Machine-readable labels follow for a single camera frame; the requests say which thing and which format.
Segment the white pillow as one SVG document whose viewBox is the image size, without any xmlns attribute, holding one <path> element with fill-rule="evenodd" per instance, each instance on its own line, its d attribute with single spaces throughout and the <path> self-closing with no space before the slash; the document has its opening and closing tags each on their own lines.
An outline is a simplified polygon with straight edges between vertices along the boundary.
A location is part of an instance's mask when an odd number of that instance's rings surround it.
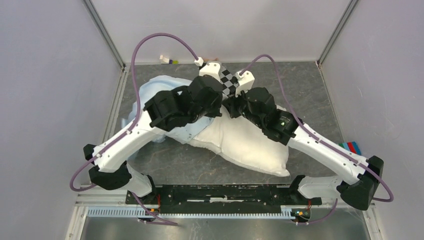
<svg viewBox="0 0 424 240">
<path fill-rule="evenodd" d="M 220 112 L 222 116 L 214 118 L 189 145 L 208 149 L 242 168 L 277 177 L 290 176 L 287 146 L 267 138 L 246 118 L 231 118 L 225 107 Z"/>
</svg>

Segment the light blue pillowcase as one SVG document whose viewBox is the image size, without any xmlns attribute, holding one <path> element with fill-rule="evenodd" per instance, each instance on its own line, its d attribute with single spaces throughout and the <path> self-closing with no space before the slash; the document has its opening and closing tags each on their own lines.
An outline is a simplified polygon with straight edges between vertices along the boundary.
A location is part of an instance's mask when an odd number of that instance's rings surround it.
<svg viewBox="0 0 424 240">
<path fill-rule="evenodd" d="M 171 91 L 181 86 L 189 86 L 193 80 L 172 77 L 169 75 L 159 75 L 151 78 L 148 82 L 144 83 L 139 87 L 138 95 L 140 99 L 141 108 L 145 107 L 145 103 L 150 100 L 155 94 L 160 91 Z M 137 103 L 132 104 L 132 110 L 128 114 L 127 118 L 121 120 L 121 128 L 126 129 L 131 125 L 131 122 L 135 119 L 137 113 Z M 188 123 L 183 127 L 176 127 L 171 131 L 161 133 L 158 137 L 152 141 L 155 143 L 161 143 L 166 137 L 172 138 L 182 144 L 186 144 L 191 141 L 194 137 L 199 135 L 205 130 L 210 124 L 212 124 L 214 118 L 211 116 L 203 116 L 194 123 Z"/>
</svg>

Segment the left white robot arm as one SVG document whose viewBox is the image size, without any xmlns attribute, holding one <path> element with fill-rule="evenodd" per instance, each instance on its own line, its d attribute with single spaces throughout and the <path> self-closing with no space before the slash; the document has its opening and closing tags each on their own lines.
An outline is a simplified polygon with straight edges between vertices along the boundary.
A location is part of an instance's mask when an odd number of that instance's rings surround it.
<svg viewBox="0 0 424 240">
<path fill-rule="evenodd" d="M 84 153 L 93 158 L 91 182 L 105 190 L 125 189 L 145 204 L 153 203 L 157 190 L 148 175 L 134 170 L 128 158 L 147 143 L 174 129 L 207 117 L 220 117 L 222 84 L 210 75 L 197 76 L 171 88 L 163 81 L 146 83 L 148 99 L 132 121 L 101 145 L 87 144 Z"/>
</svg>

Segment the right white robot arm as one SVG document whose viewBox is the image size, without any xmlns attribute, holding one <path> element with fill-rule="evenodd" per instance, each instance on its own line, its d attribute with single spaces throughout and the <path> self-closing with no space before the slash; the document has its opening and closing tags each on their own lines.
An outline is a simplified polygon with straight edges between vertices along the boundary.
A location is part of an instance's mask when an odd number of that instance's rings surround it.
<svg viewBox="0 0 424 240">
<path fill-rule="evenodd" d="M 366 158 L 323 137 L 291 112 L 279 109 L 264 87 L 229 97 L 223 106 L 231 118 L 244 117 L 270 140 L 307 154 L 335 173 L 332 177 L 297 176 L 288 191 L 293 203 L 341 198 L 351 207 L 365 211 L 375 199 L 382 184 L 381 158 Z"/>
</svg>

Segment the black white checkerboard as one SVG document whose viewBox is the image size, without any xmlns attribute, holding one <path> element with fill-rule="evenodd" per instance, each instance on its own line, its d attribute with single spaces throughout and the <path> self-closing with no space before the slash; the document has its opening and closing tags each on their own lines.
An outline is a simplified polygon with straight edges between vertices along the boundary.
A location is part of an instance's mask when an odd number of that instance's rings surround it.
<svg viewBox="0 0 424 240">
<path fill-rule="evenodd" d="M 227 97 L 234 96 L 240 84 L 238 79 L 224 65 L 220 66 L 219 80 L 222 85 L 222 93 Z"/>
</svg>

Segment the red blue green blocks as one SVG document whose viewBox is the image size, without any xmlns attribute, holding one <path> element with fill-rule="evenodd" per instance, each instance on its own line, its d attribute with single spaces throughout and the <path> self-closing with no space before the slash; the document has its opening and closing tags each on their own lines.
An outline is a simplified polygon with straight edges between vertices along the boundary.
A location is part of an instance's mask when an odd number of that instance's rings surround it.
<svg viewBox="0 0 424 240">
<path fill-rule="evenodd" d="M 357 143 L 355 141 L 343 142 L 338 144 L 340 147 L 344 148 L 347 151 L 350 151 L 357 155 L 362 155 L 361 150 L 359 149 Z"/>
</svg>

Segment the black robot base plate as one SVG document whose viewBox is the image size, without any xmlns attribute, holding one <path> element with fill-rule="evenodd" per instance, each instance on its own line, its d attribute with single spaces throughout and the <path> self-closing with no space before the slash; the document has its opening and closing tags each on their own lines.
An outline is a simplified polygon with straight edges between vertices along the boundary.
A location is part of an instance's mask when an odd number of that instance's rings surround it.
<svg viewBox="0 0 424 240">
<path fill-rule="evenodd" d="M 286 184 L 164 184 L 140 201 L 161 214 L 277 214 L 281 206 L 321 205 Z"/>
</svg>

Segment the aluminium rail frame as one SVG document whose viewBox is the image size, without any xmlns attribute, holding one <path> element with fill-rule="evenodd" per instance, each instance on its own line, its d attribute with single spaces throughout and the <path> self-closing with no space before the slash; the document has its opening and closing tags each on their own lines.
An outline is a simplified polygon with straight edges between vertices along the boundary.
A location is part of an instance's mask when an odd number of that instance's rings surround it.
<svg viewBox="0 0 424 240">
<path fill-rule="evenodd" d="M 121 207 L 126 205 L 127 191 L 124 189 L 105 190 L 94 187 L 78 192 L 75 206 Z"/>
</svg>

